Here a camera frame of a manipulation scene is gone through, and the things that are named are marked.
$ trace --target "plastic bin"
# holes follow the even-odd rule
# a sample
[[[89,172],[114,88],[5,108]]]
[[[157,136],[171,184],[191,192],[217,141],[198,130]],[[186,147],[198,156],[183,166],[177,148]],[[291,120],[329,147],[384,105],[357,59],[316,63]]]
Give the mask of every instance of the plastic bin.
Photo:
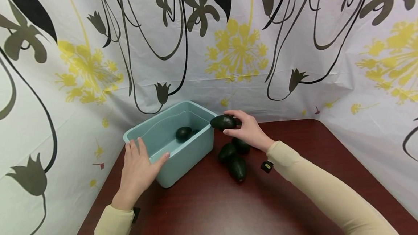
[[[213,149],[214,128],[209,122],[216,116],[194,102],[183,101],[133,127],[123,135],[123,140],[135,140],[138,145],[137,138],[141,137],[151,163],[170,152],[170,158],[156,178],[162,187],[169,188]],[[176,140],[176,131],[183,126],[200,131],[180,143]]]

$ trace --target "forearm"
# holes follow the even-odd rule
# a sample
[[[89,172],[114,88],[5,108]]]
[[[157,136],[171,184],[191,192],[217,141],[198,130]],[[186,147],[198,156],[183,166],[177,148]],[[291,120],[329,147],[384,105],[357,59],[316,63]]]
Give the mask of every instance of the forearm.
[[[127,235],[134,218],[133,206],[136,199],[118,191],[99,219],[94,235]]]
[[[133,210],[117,210],[108,205],[94,229],[94,235],[128,235],[133,217]]]
[[[346,234],[398,234],[357,192],[283,142],[275,142],[267,156],[277,172],[309,197]]]

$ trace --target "hand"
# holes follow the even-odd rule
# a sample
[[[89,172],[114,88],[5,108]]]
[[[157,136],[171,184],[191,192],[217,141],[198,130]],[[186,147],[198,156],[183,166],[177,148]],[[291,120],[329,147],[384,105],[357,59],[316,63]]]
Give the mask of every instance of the hand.
[[[267,152],[270,146],[274,143],[264,131],[261,130],[254,117],[239,110],[225,111],[224,114],[234,116],[242,121],[240,129],[226,129],[224,134],[237,137],[254,148]]]
[[[141,138],[138,138],[138,144],[139,149],[133,140],[125,145],[120,187],[112,201],[112,207],[118,210],[132,210],[138,198],[148,189],[170,157],[170,153],[165,153],[156,163],[151,164]]]

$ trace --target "tabletop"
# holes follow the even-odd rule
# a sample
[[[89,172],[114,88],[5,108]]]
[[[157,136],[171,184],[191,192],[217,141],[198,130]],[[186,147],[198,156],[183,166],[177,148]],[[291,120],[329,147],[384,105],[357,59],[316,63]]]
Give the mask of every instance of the tabletop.
[[[261,123],[272,139],[339,178],[373,205],[401,235],[416,234],[418,222],[319,121]],[[342,234],[302,192],[276,171],[260,169],[266,155],[252,149],[243,158],[247,178],[236,183],[217,162],[231,138],[215,131],[214,149],[171,188],[154,182],[140,197],[135,235],[299,235]],[[104,208],[119,188],[122,150],[88,213],[79,235],[93,234]]]

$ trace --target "wrist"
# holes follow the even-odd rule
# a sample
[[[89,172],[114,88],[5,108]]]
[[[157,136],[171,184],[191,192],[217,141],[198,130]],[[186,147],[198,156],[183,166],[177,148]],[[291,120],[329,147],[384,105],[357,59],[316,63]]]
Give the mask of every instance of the wrist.
[[[268,136],[264,138],[264,140],[260,143],[259,149],[263,152],[267,153],[269,148],[275,143],[275,140],[270,139]]]
[[[115,194],[112,200],[112,207],[117,210],[130,211],[133,209],[137,199],[132,199],[120,190]]]

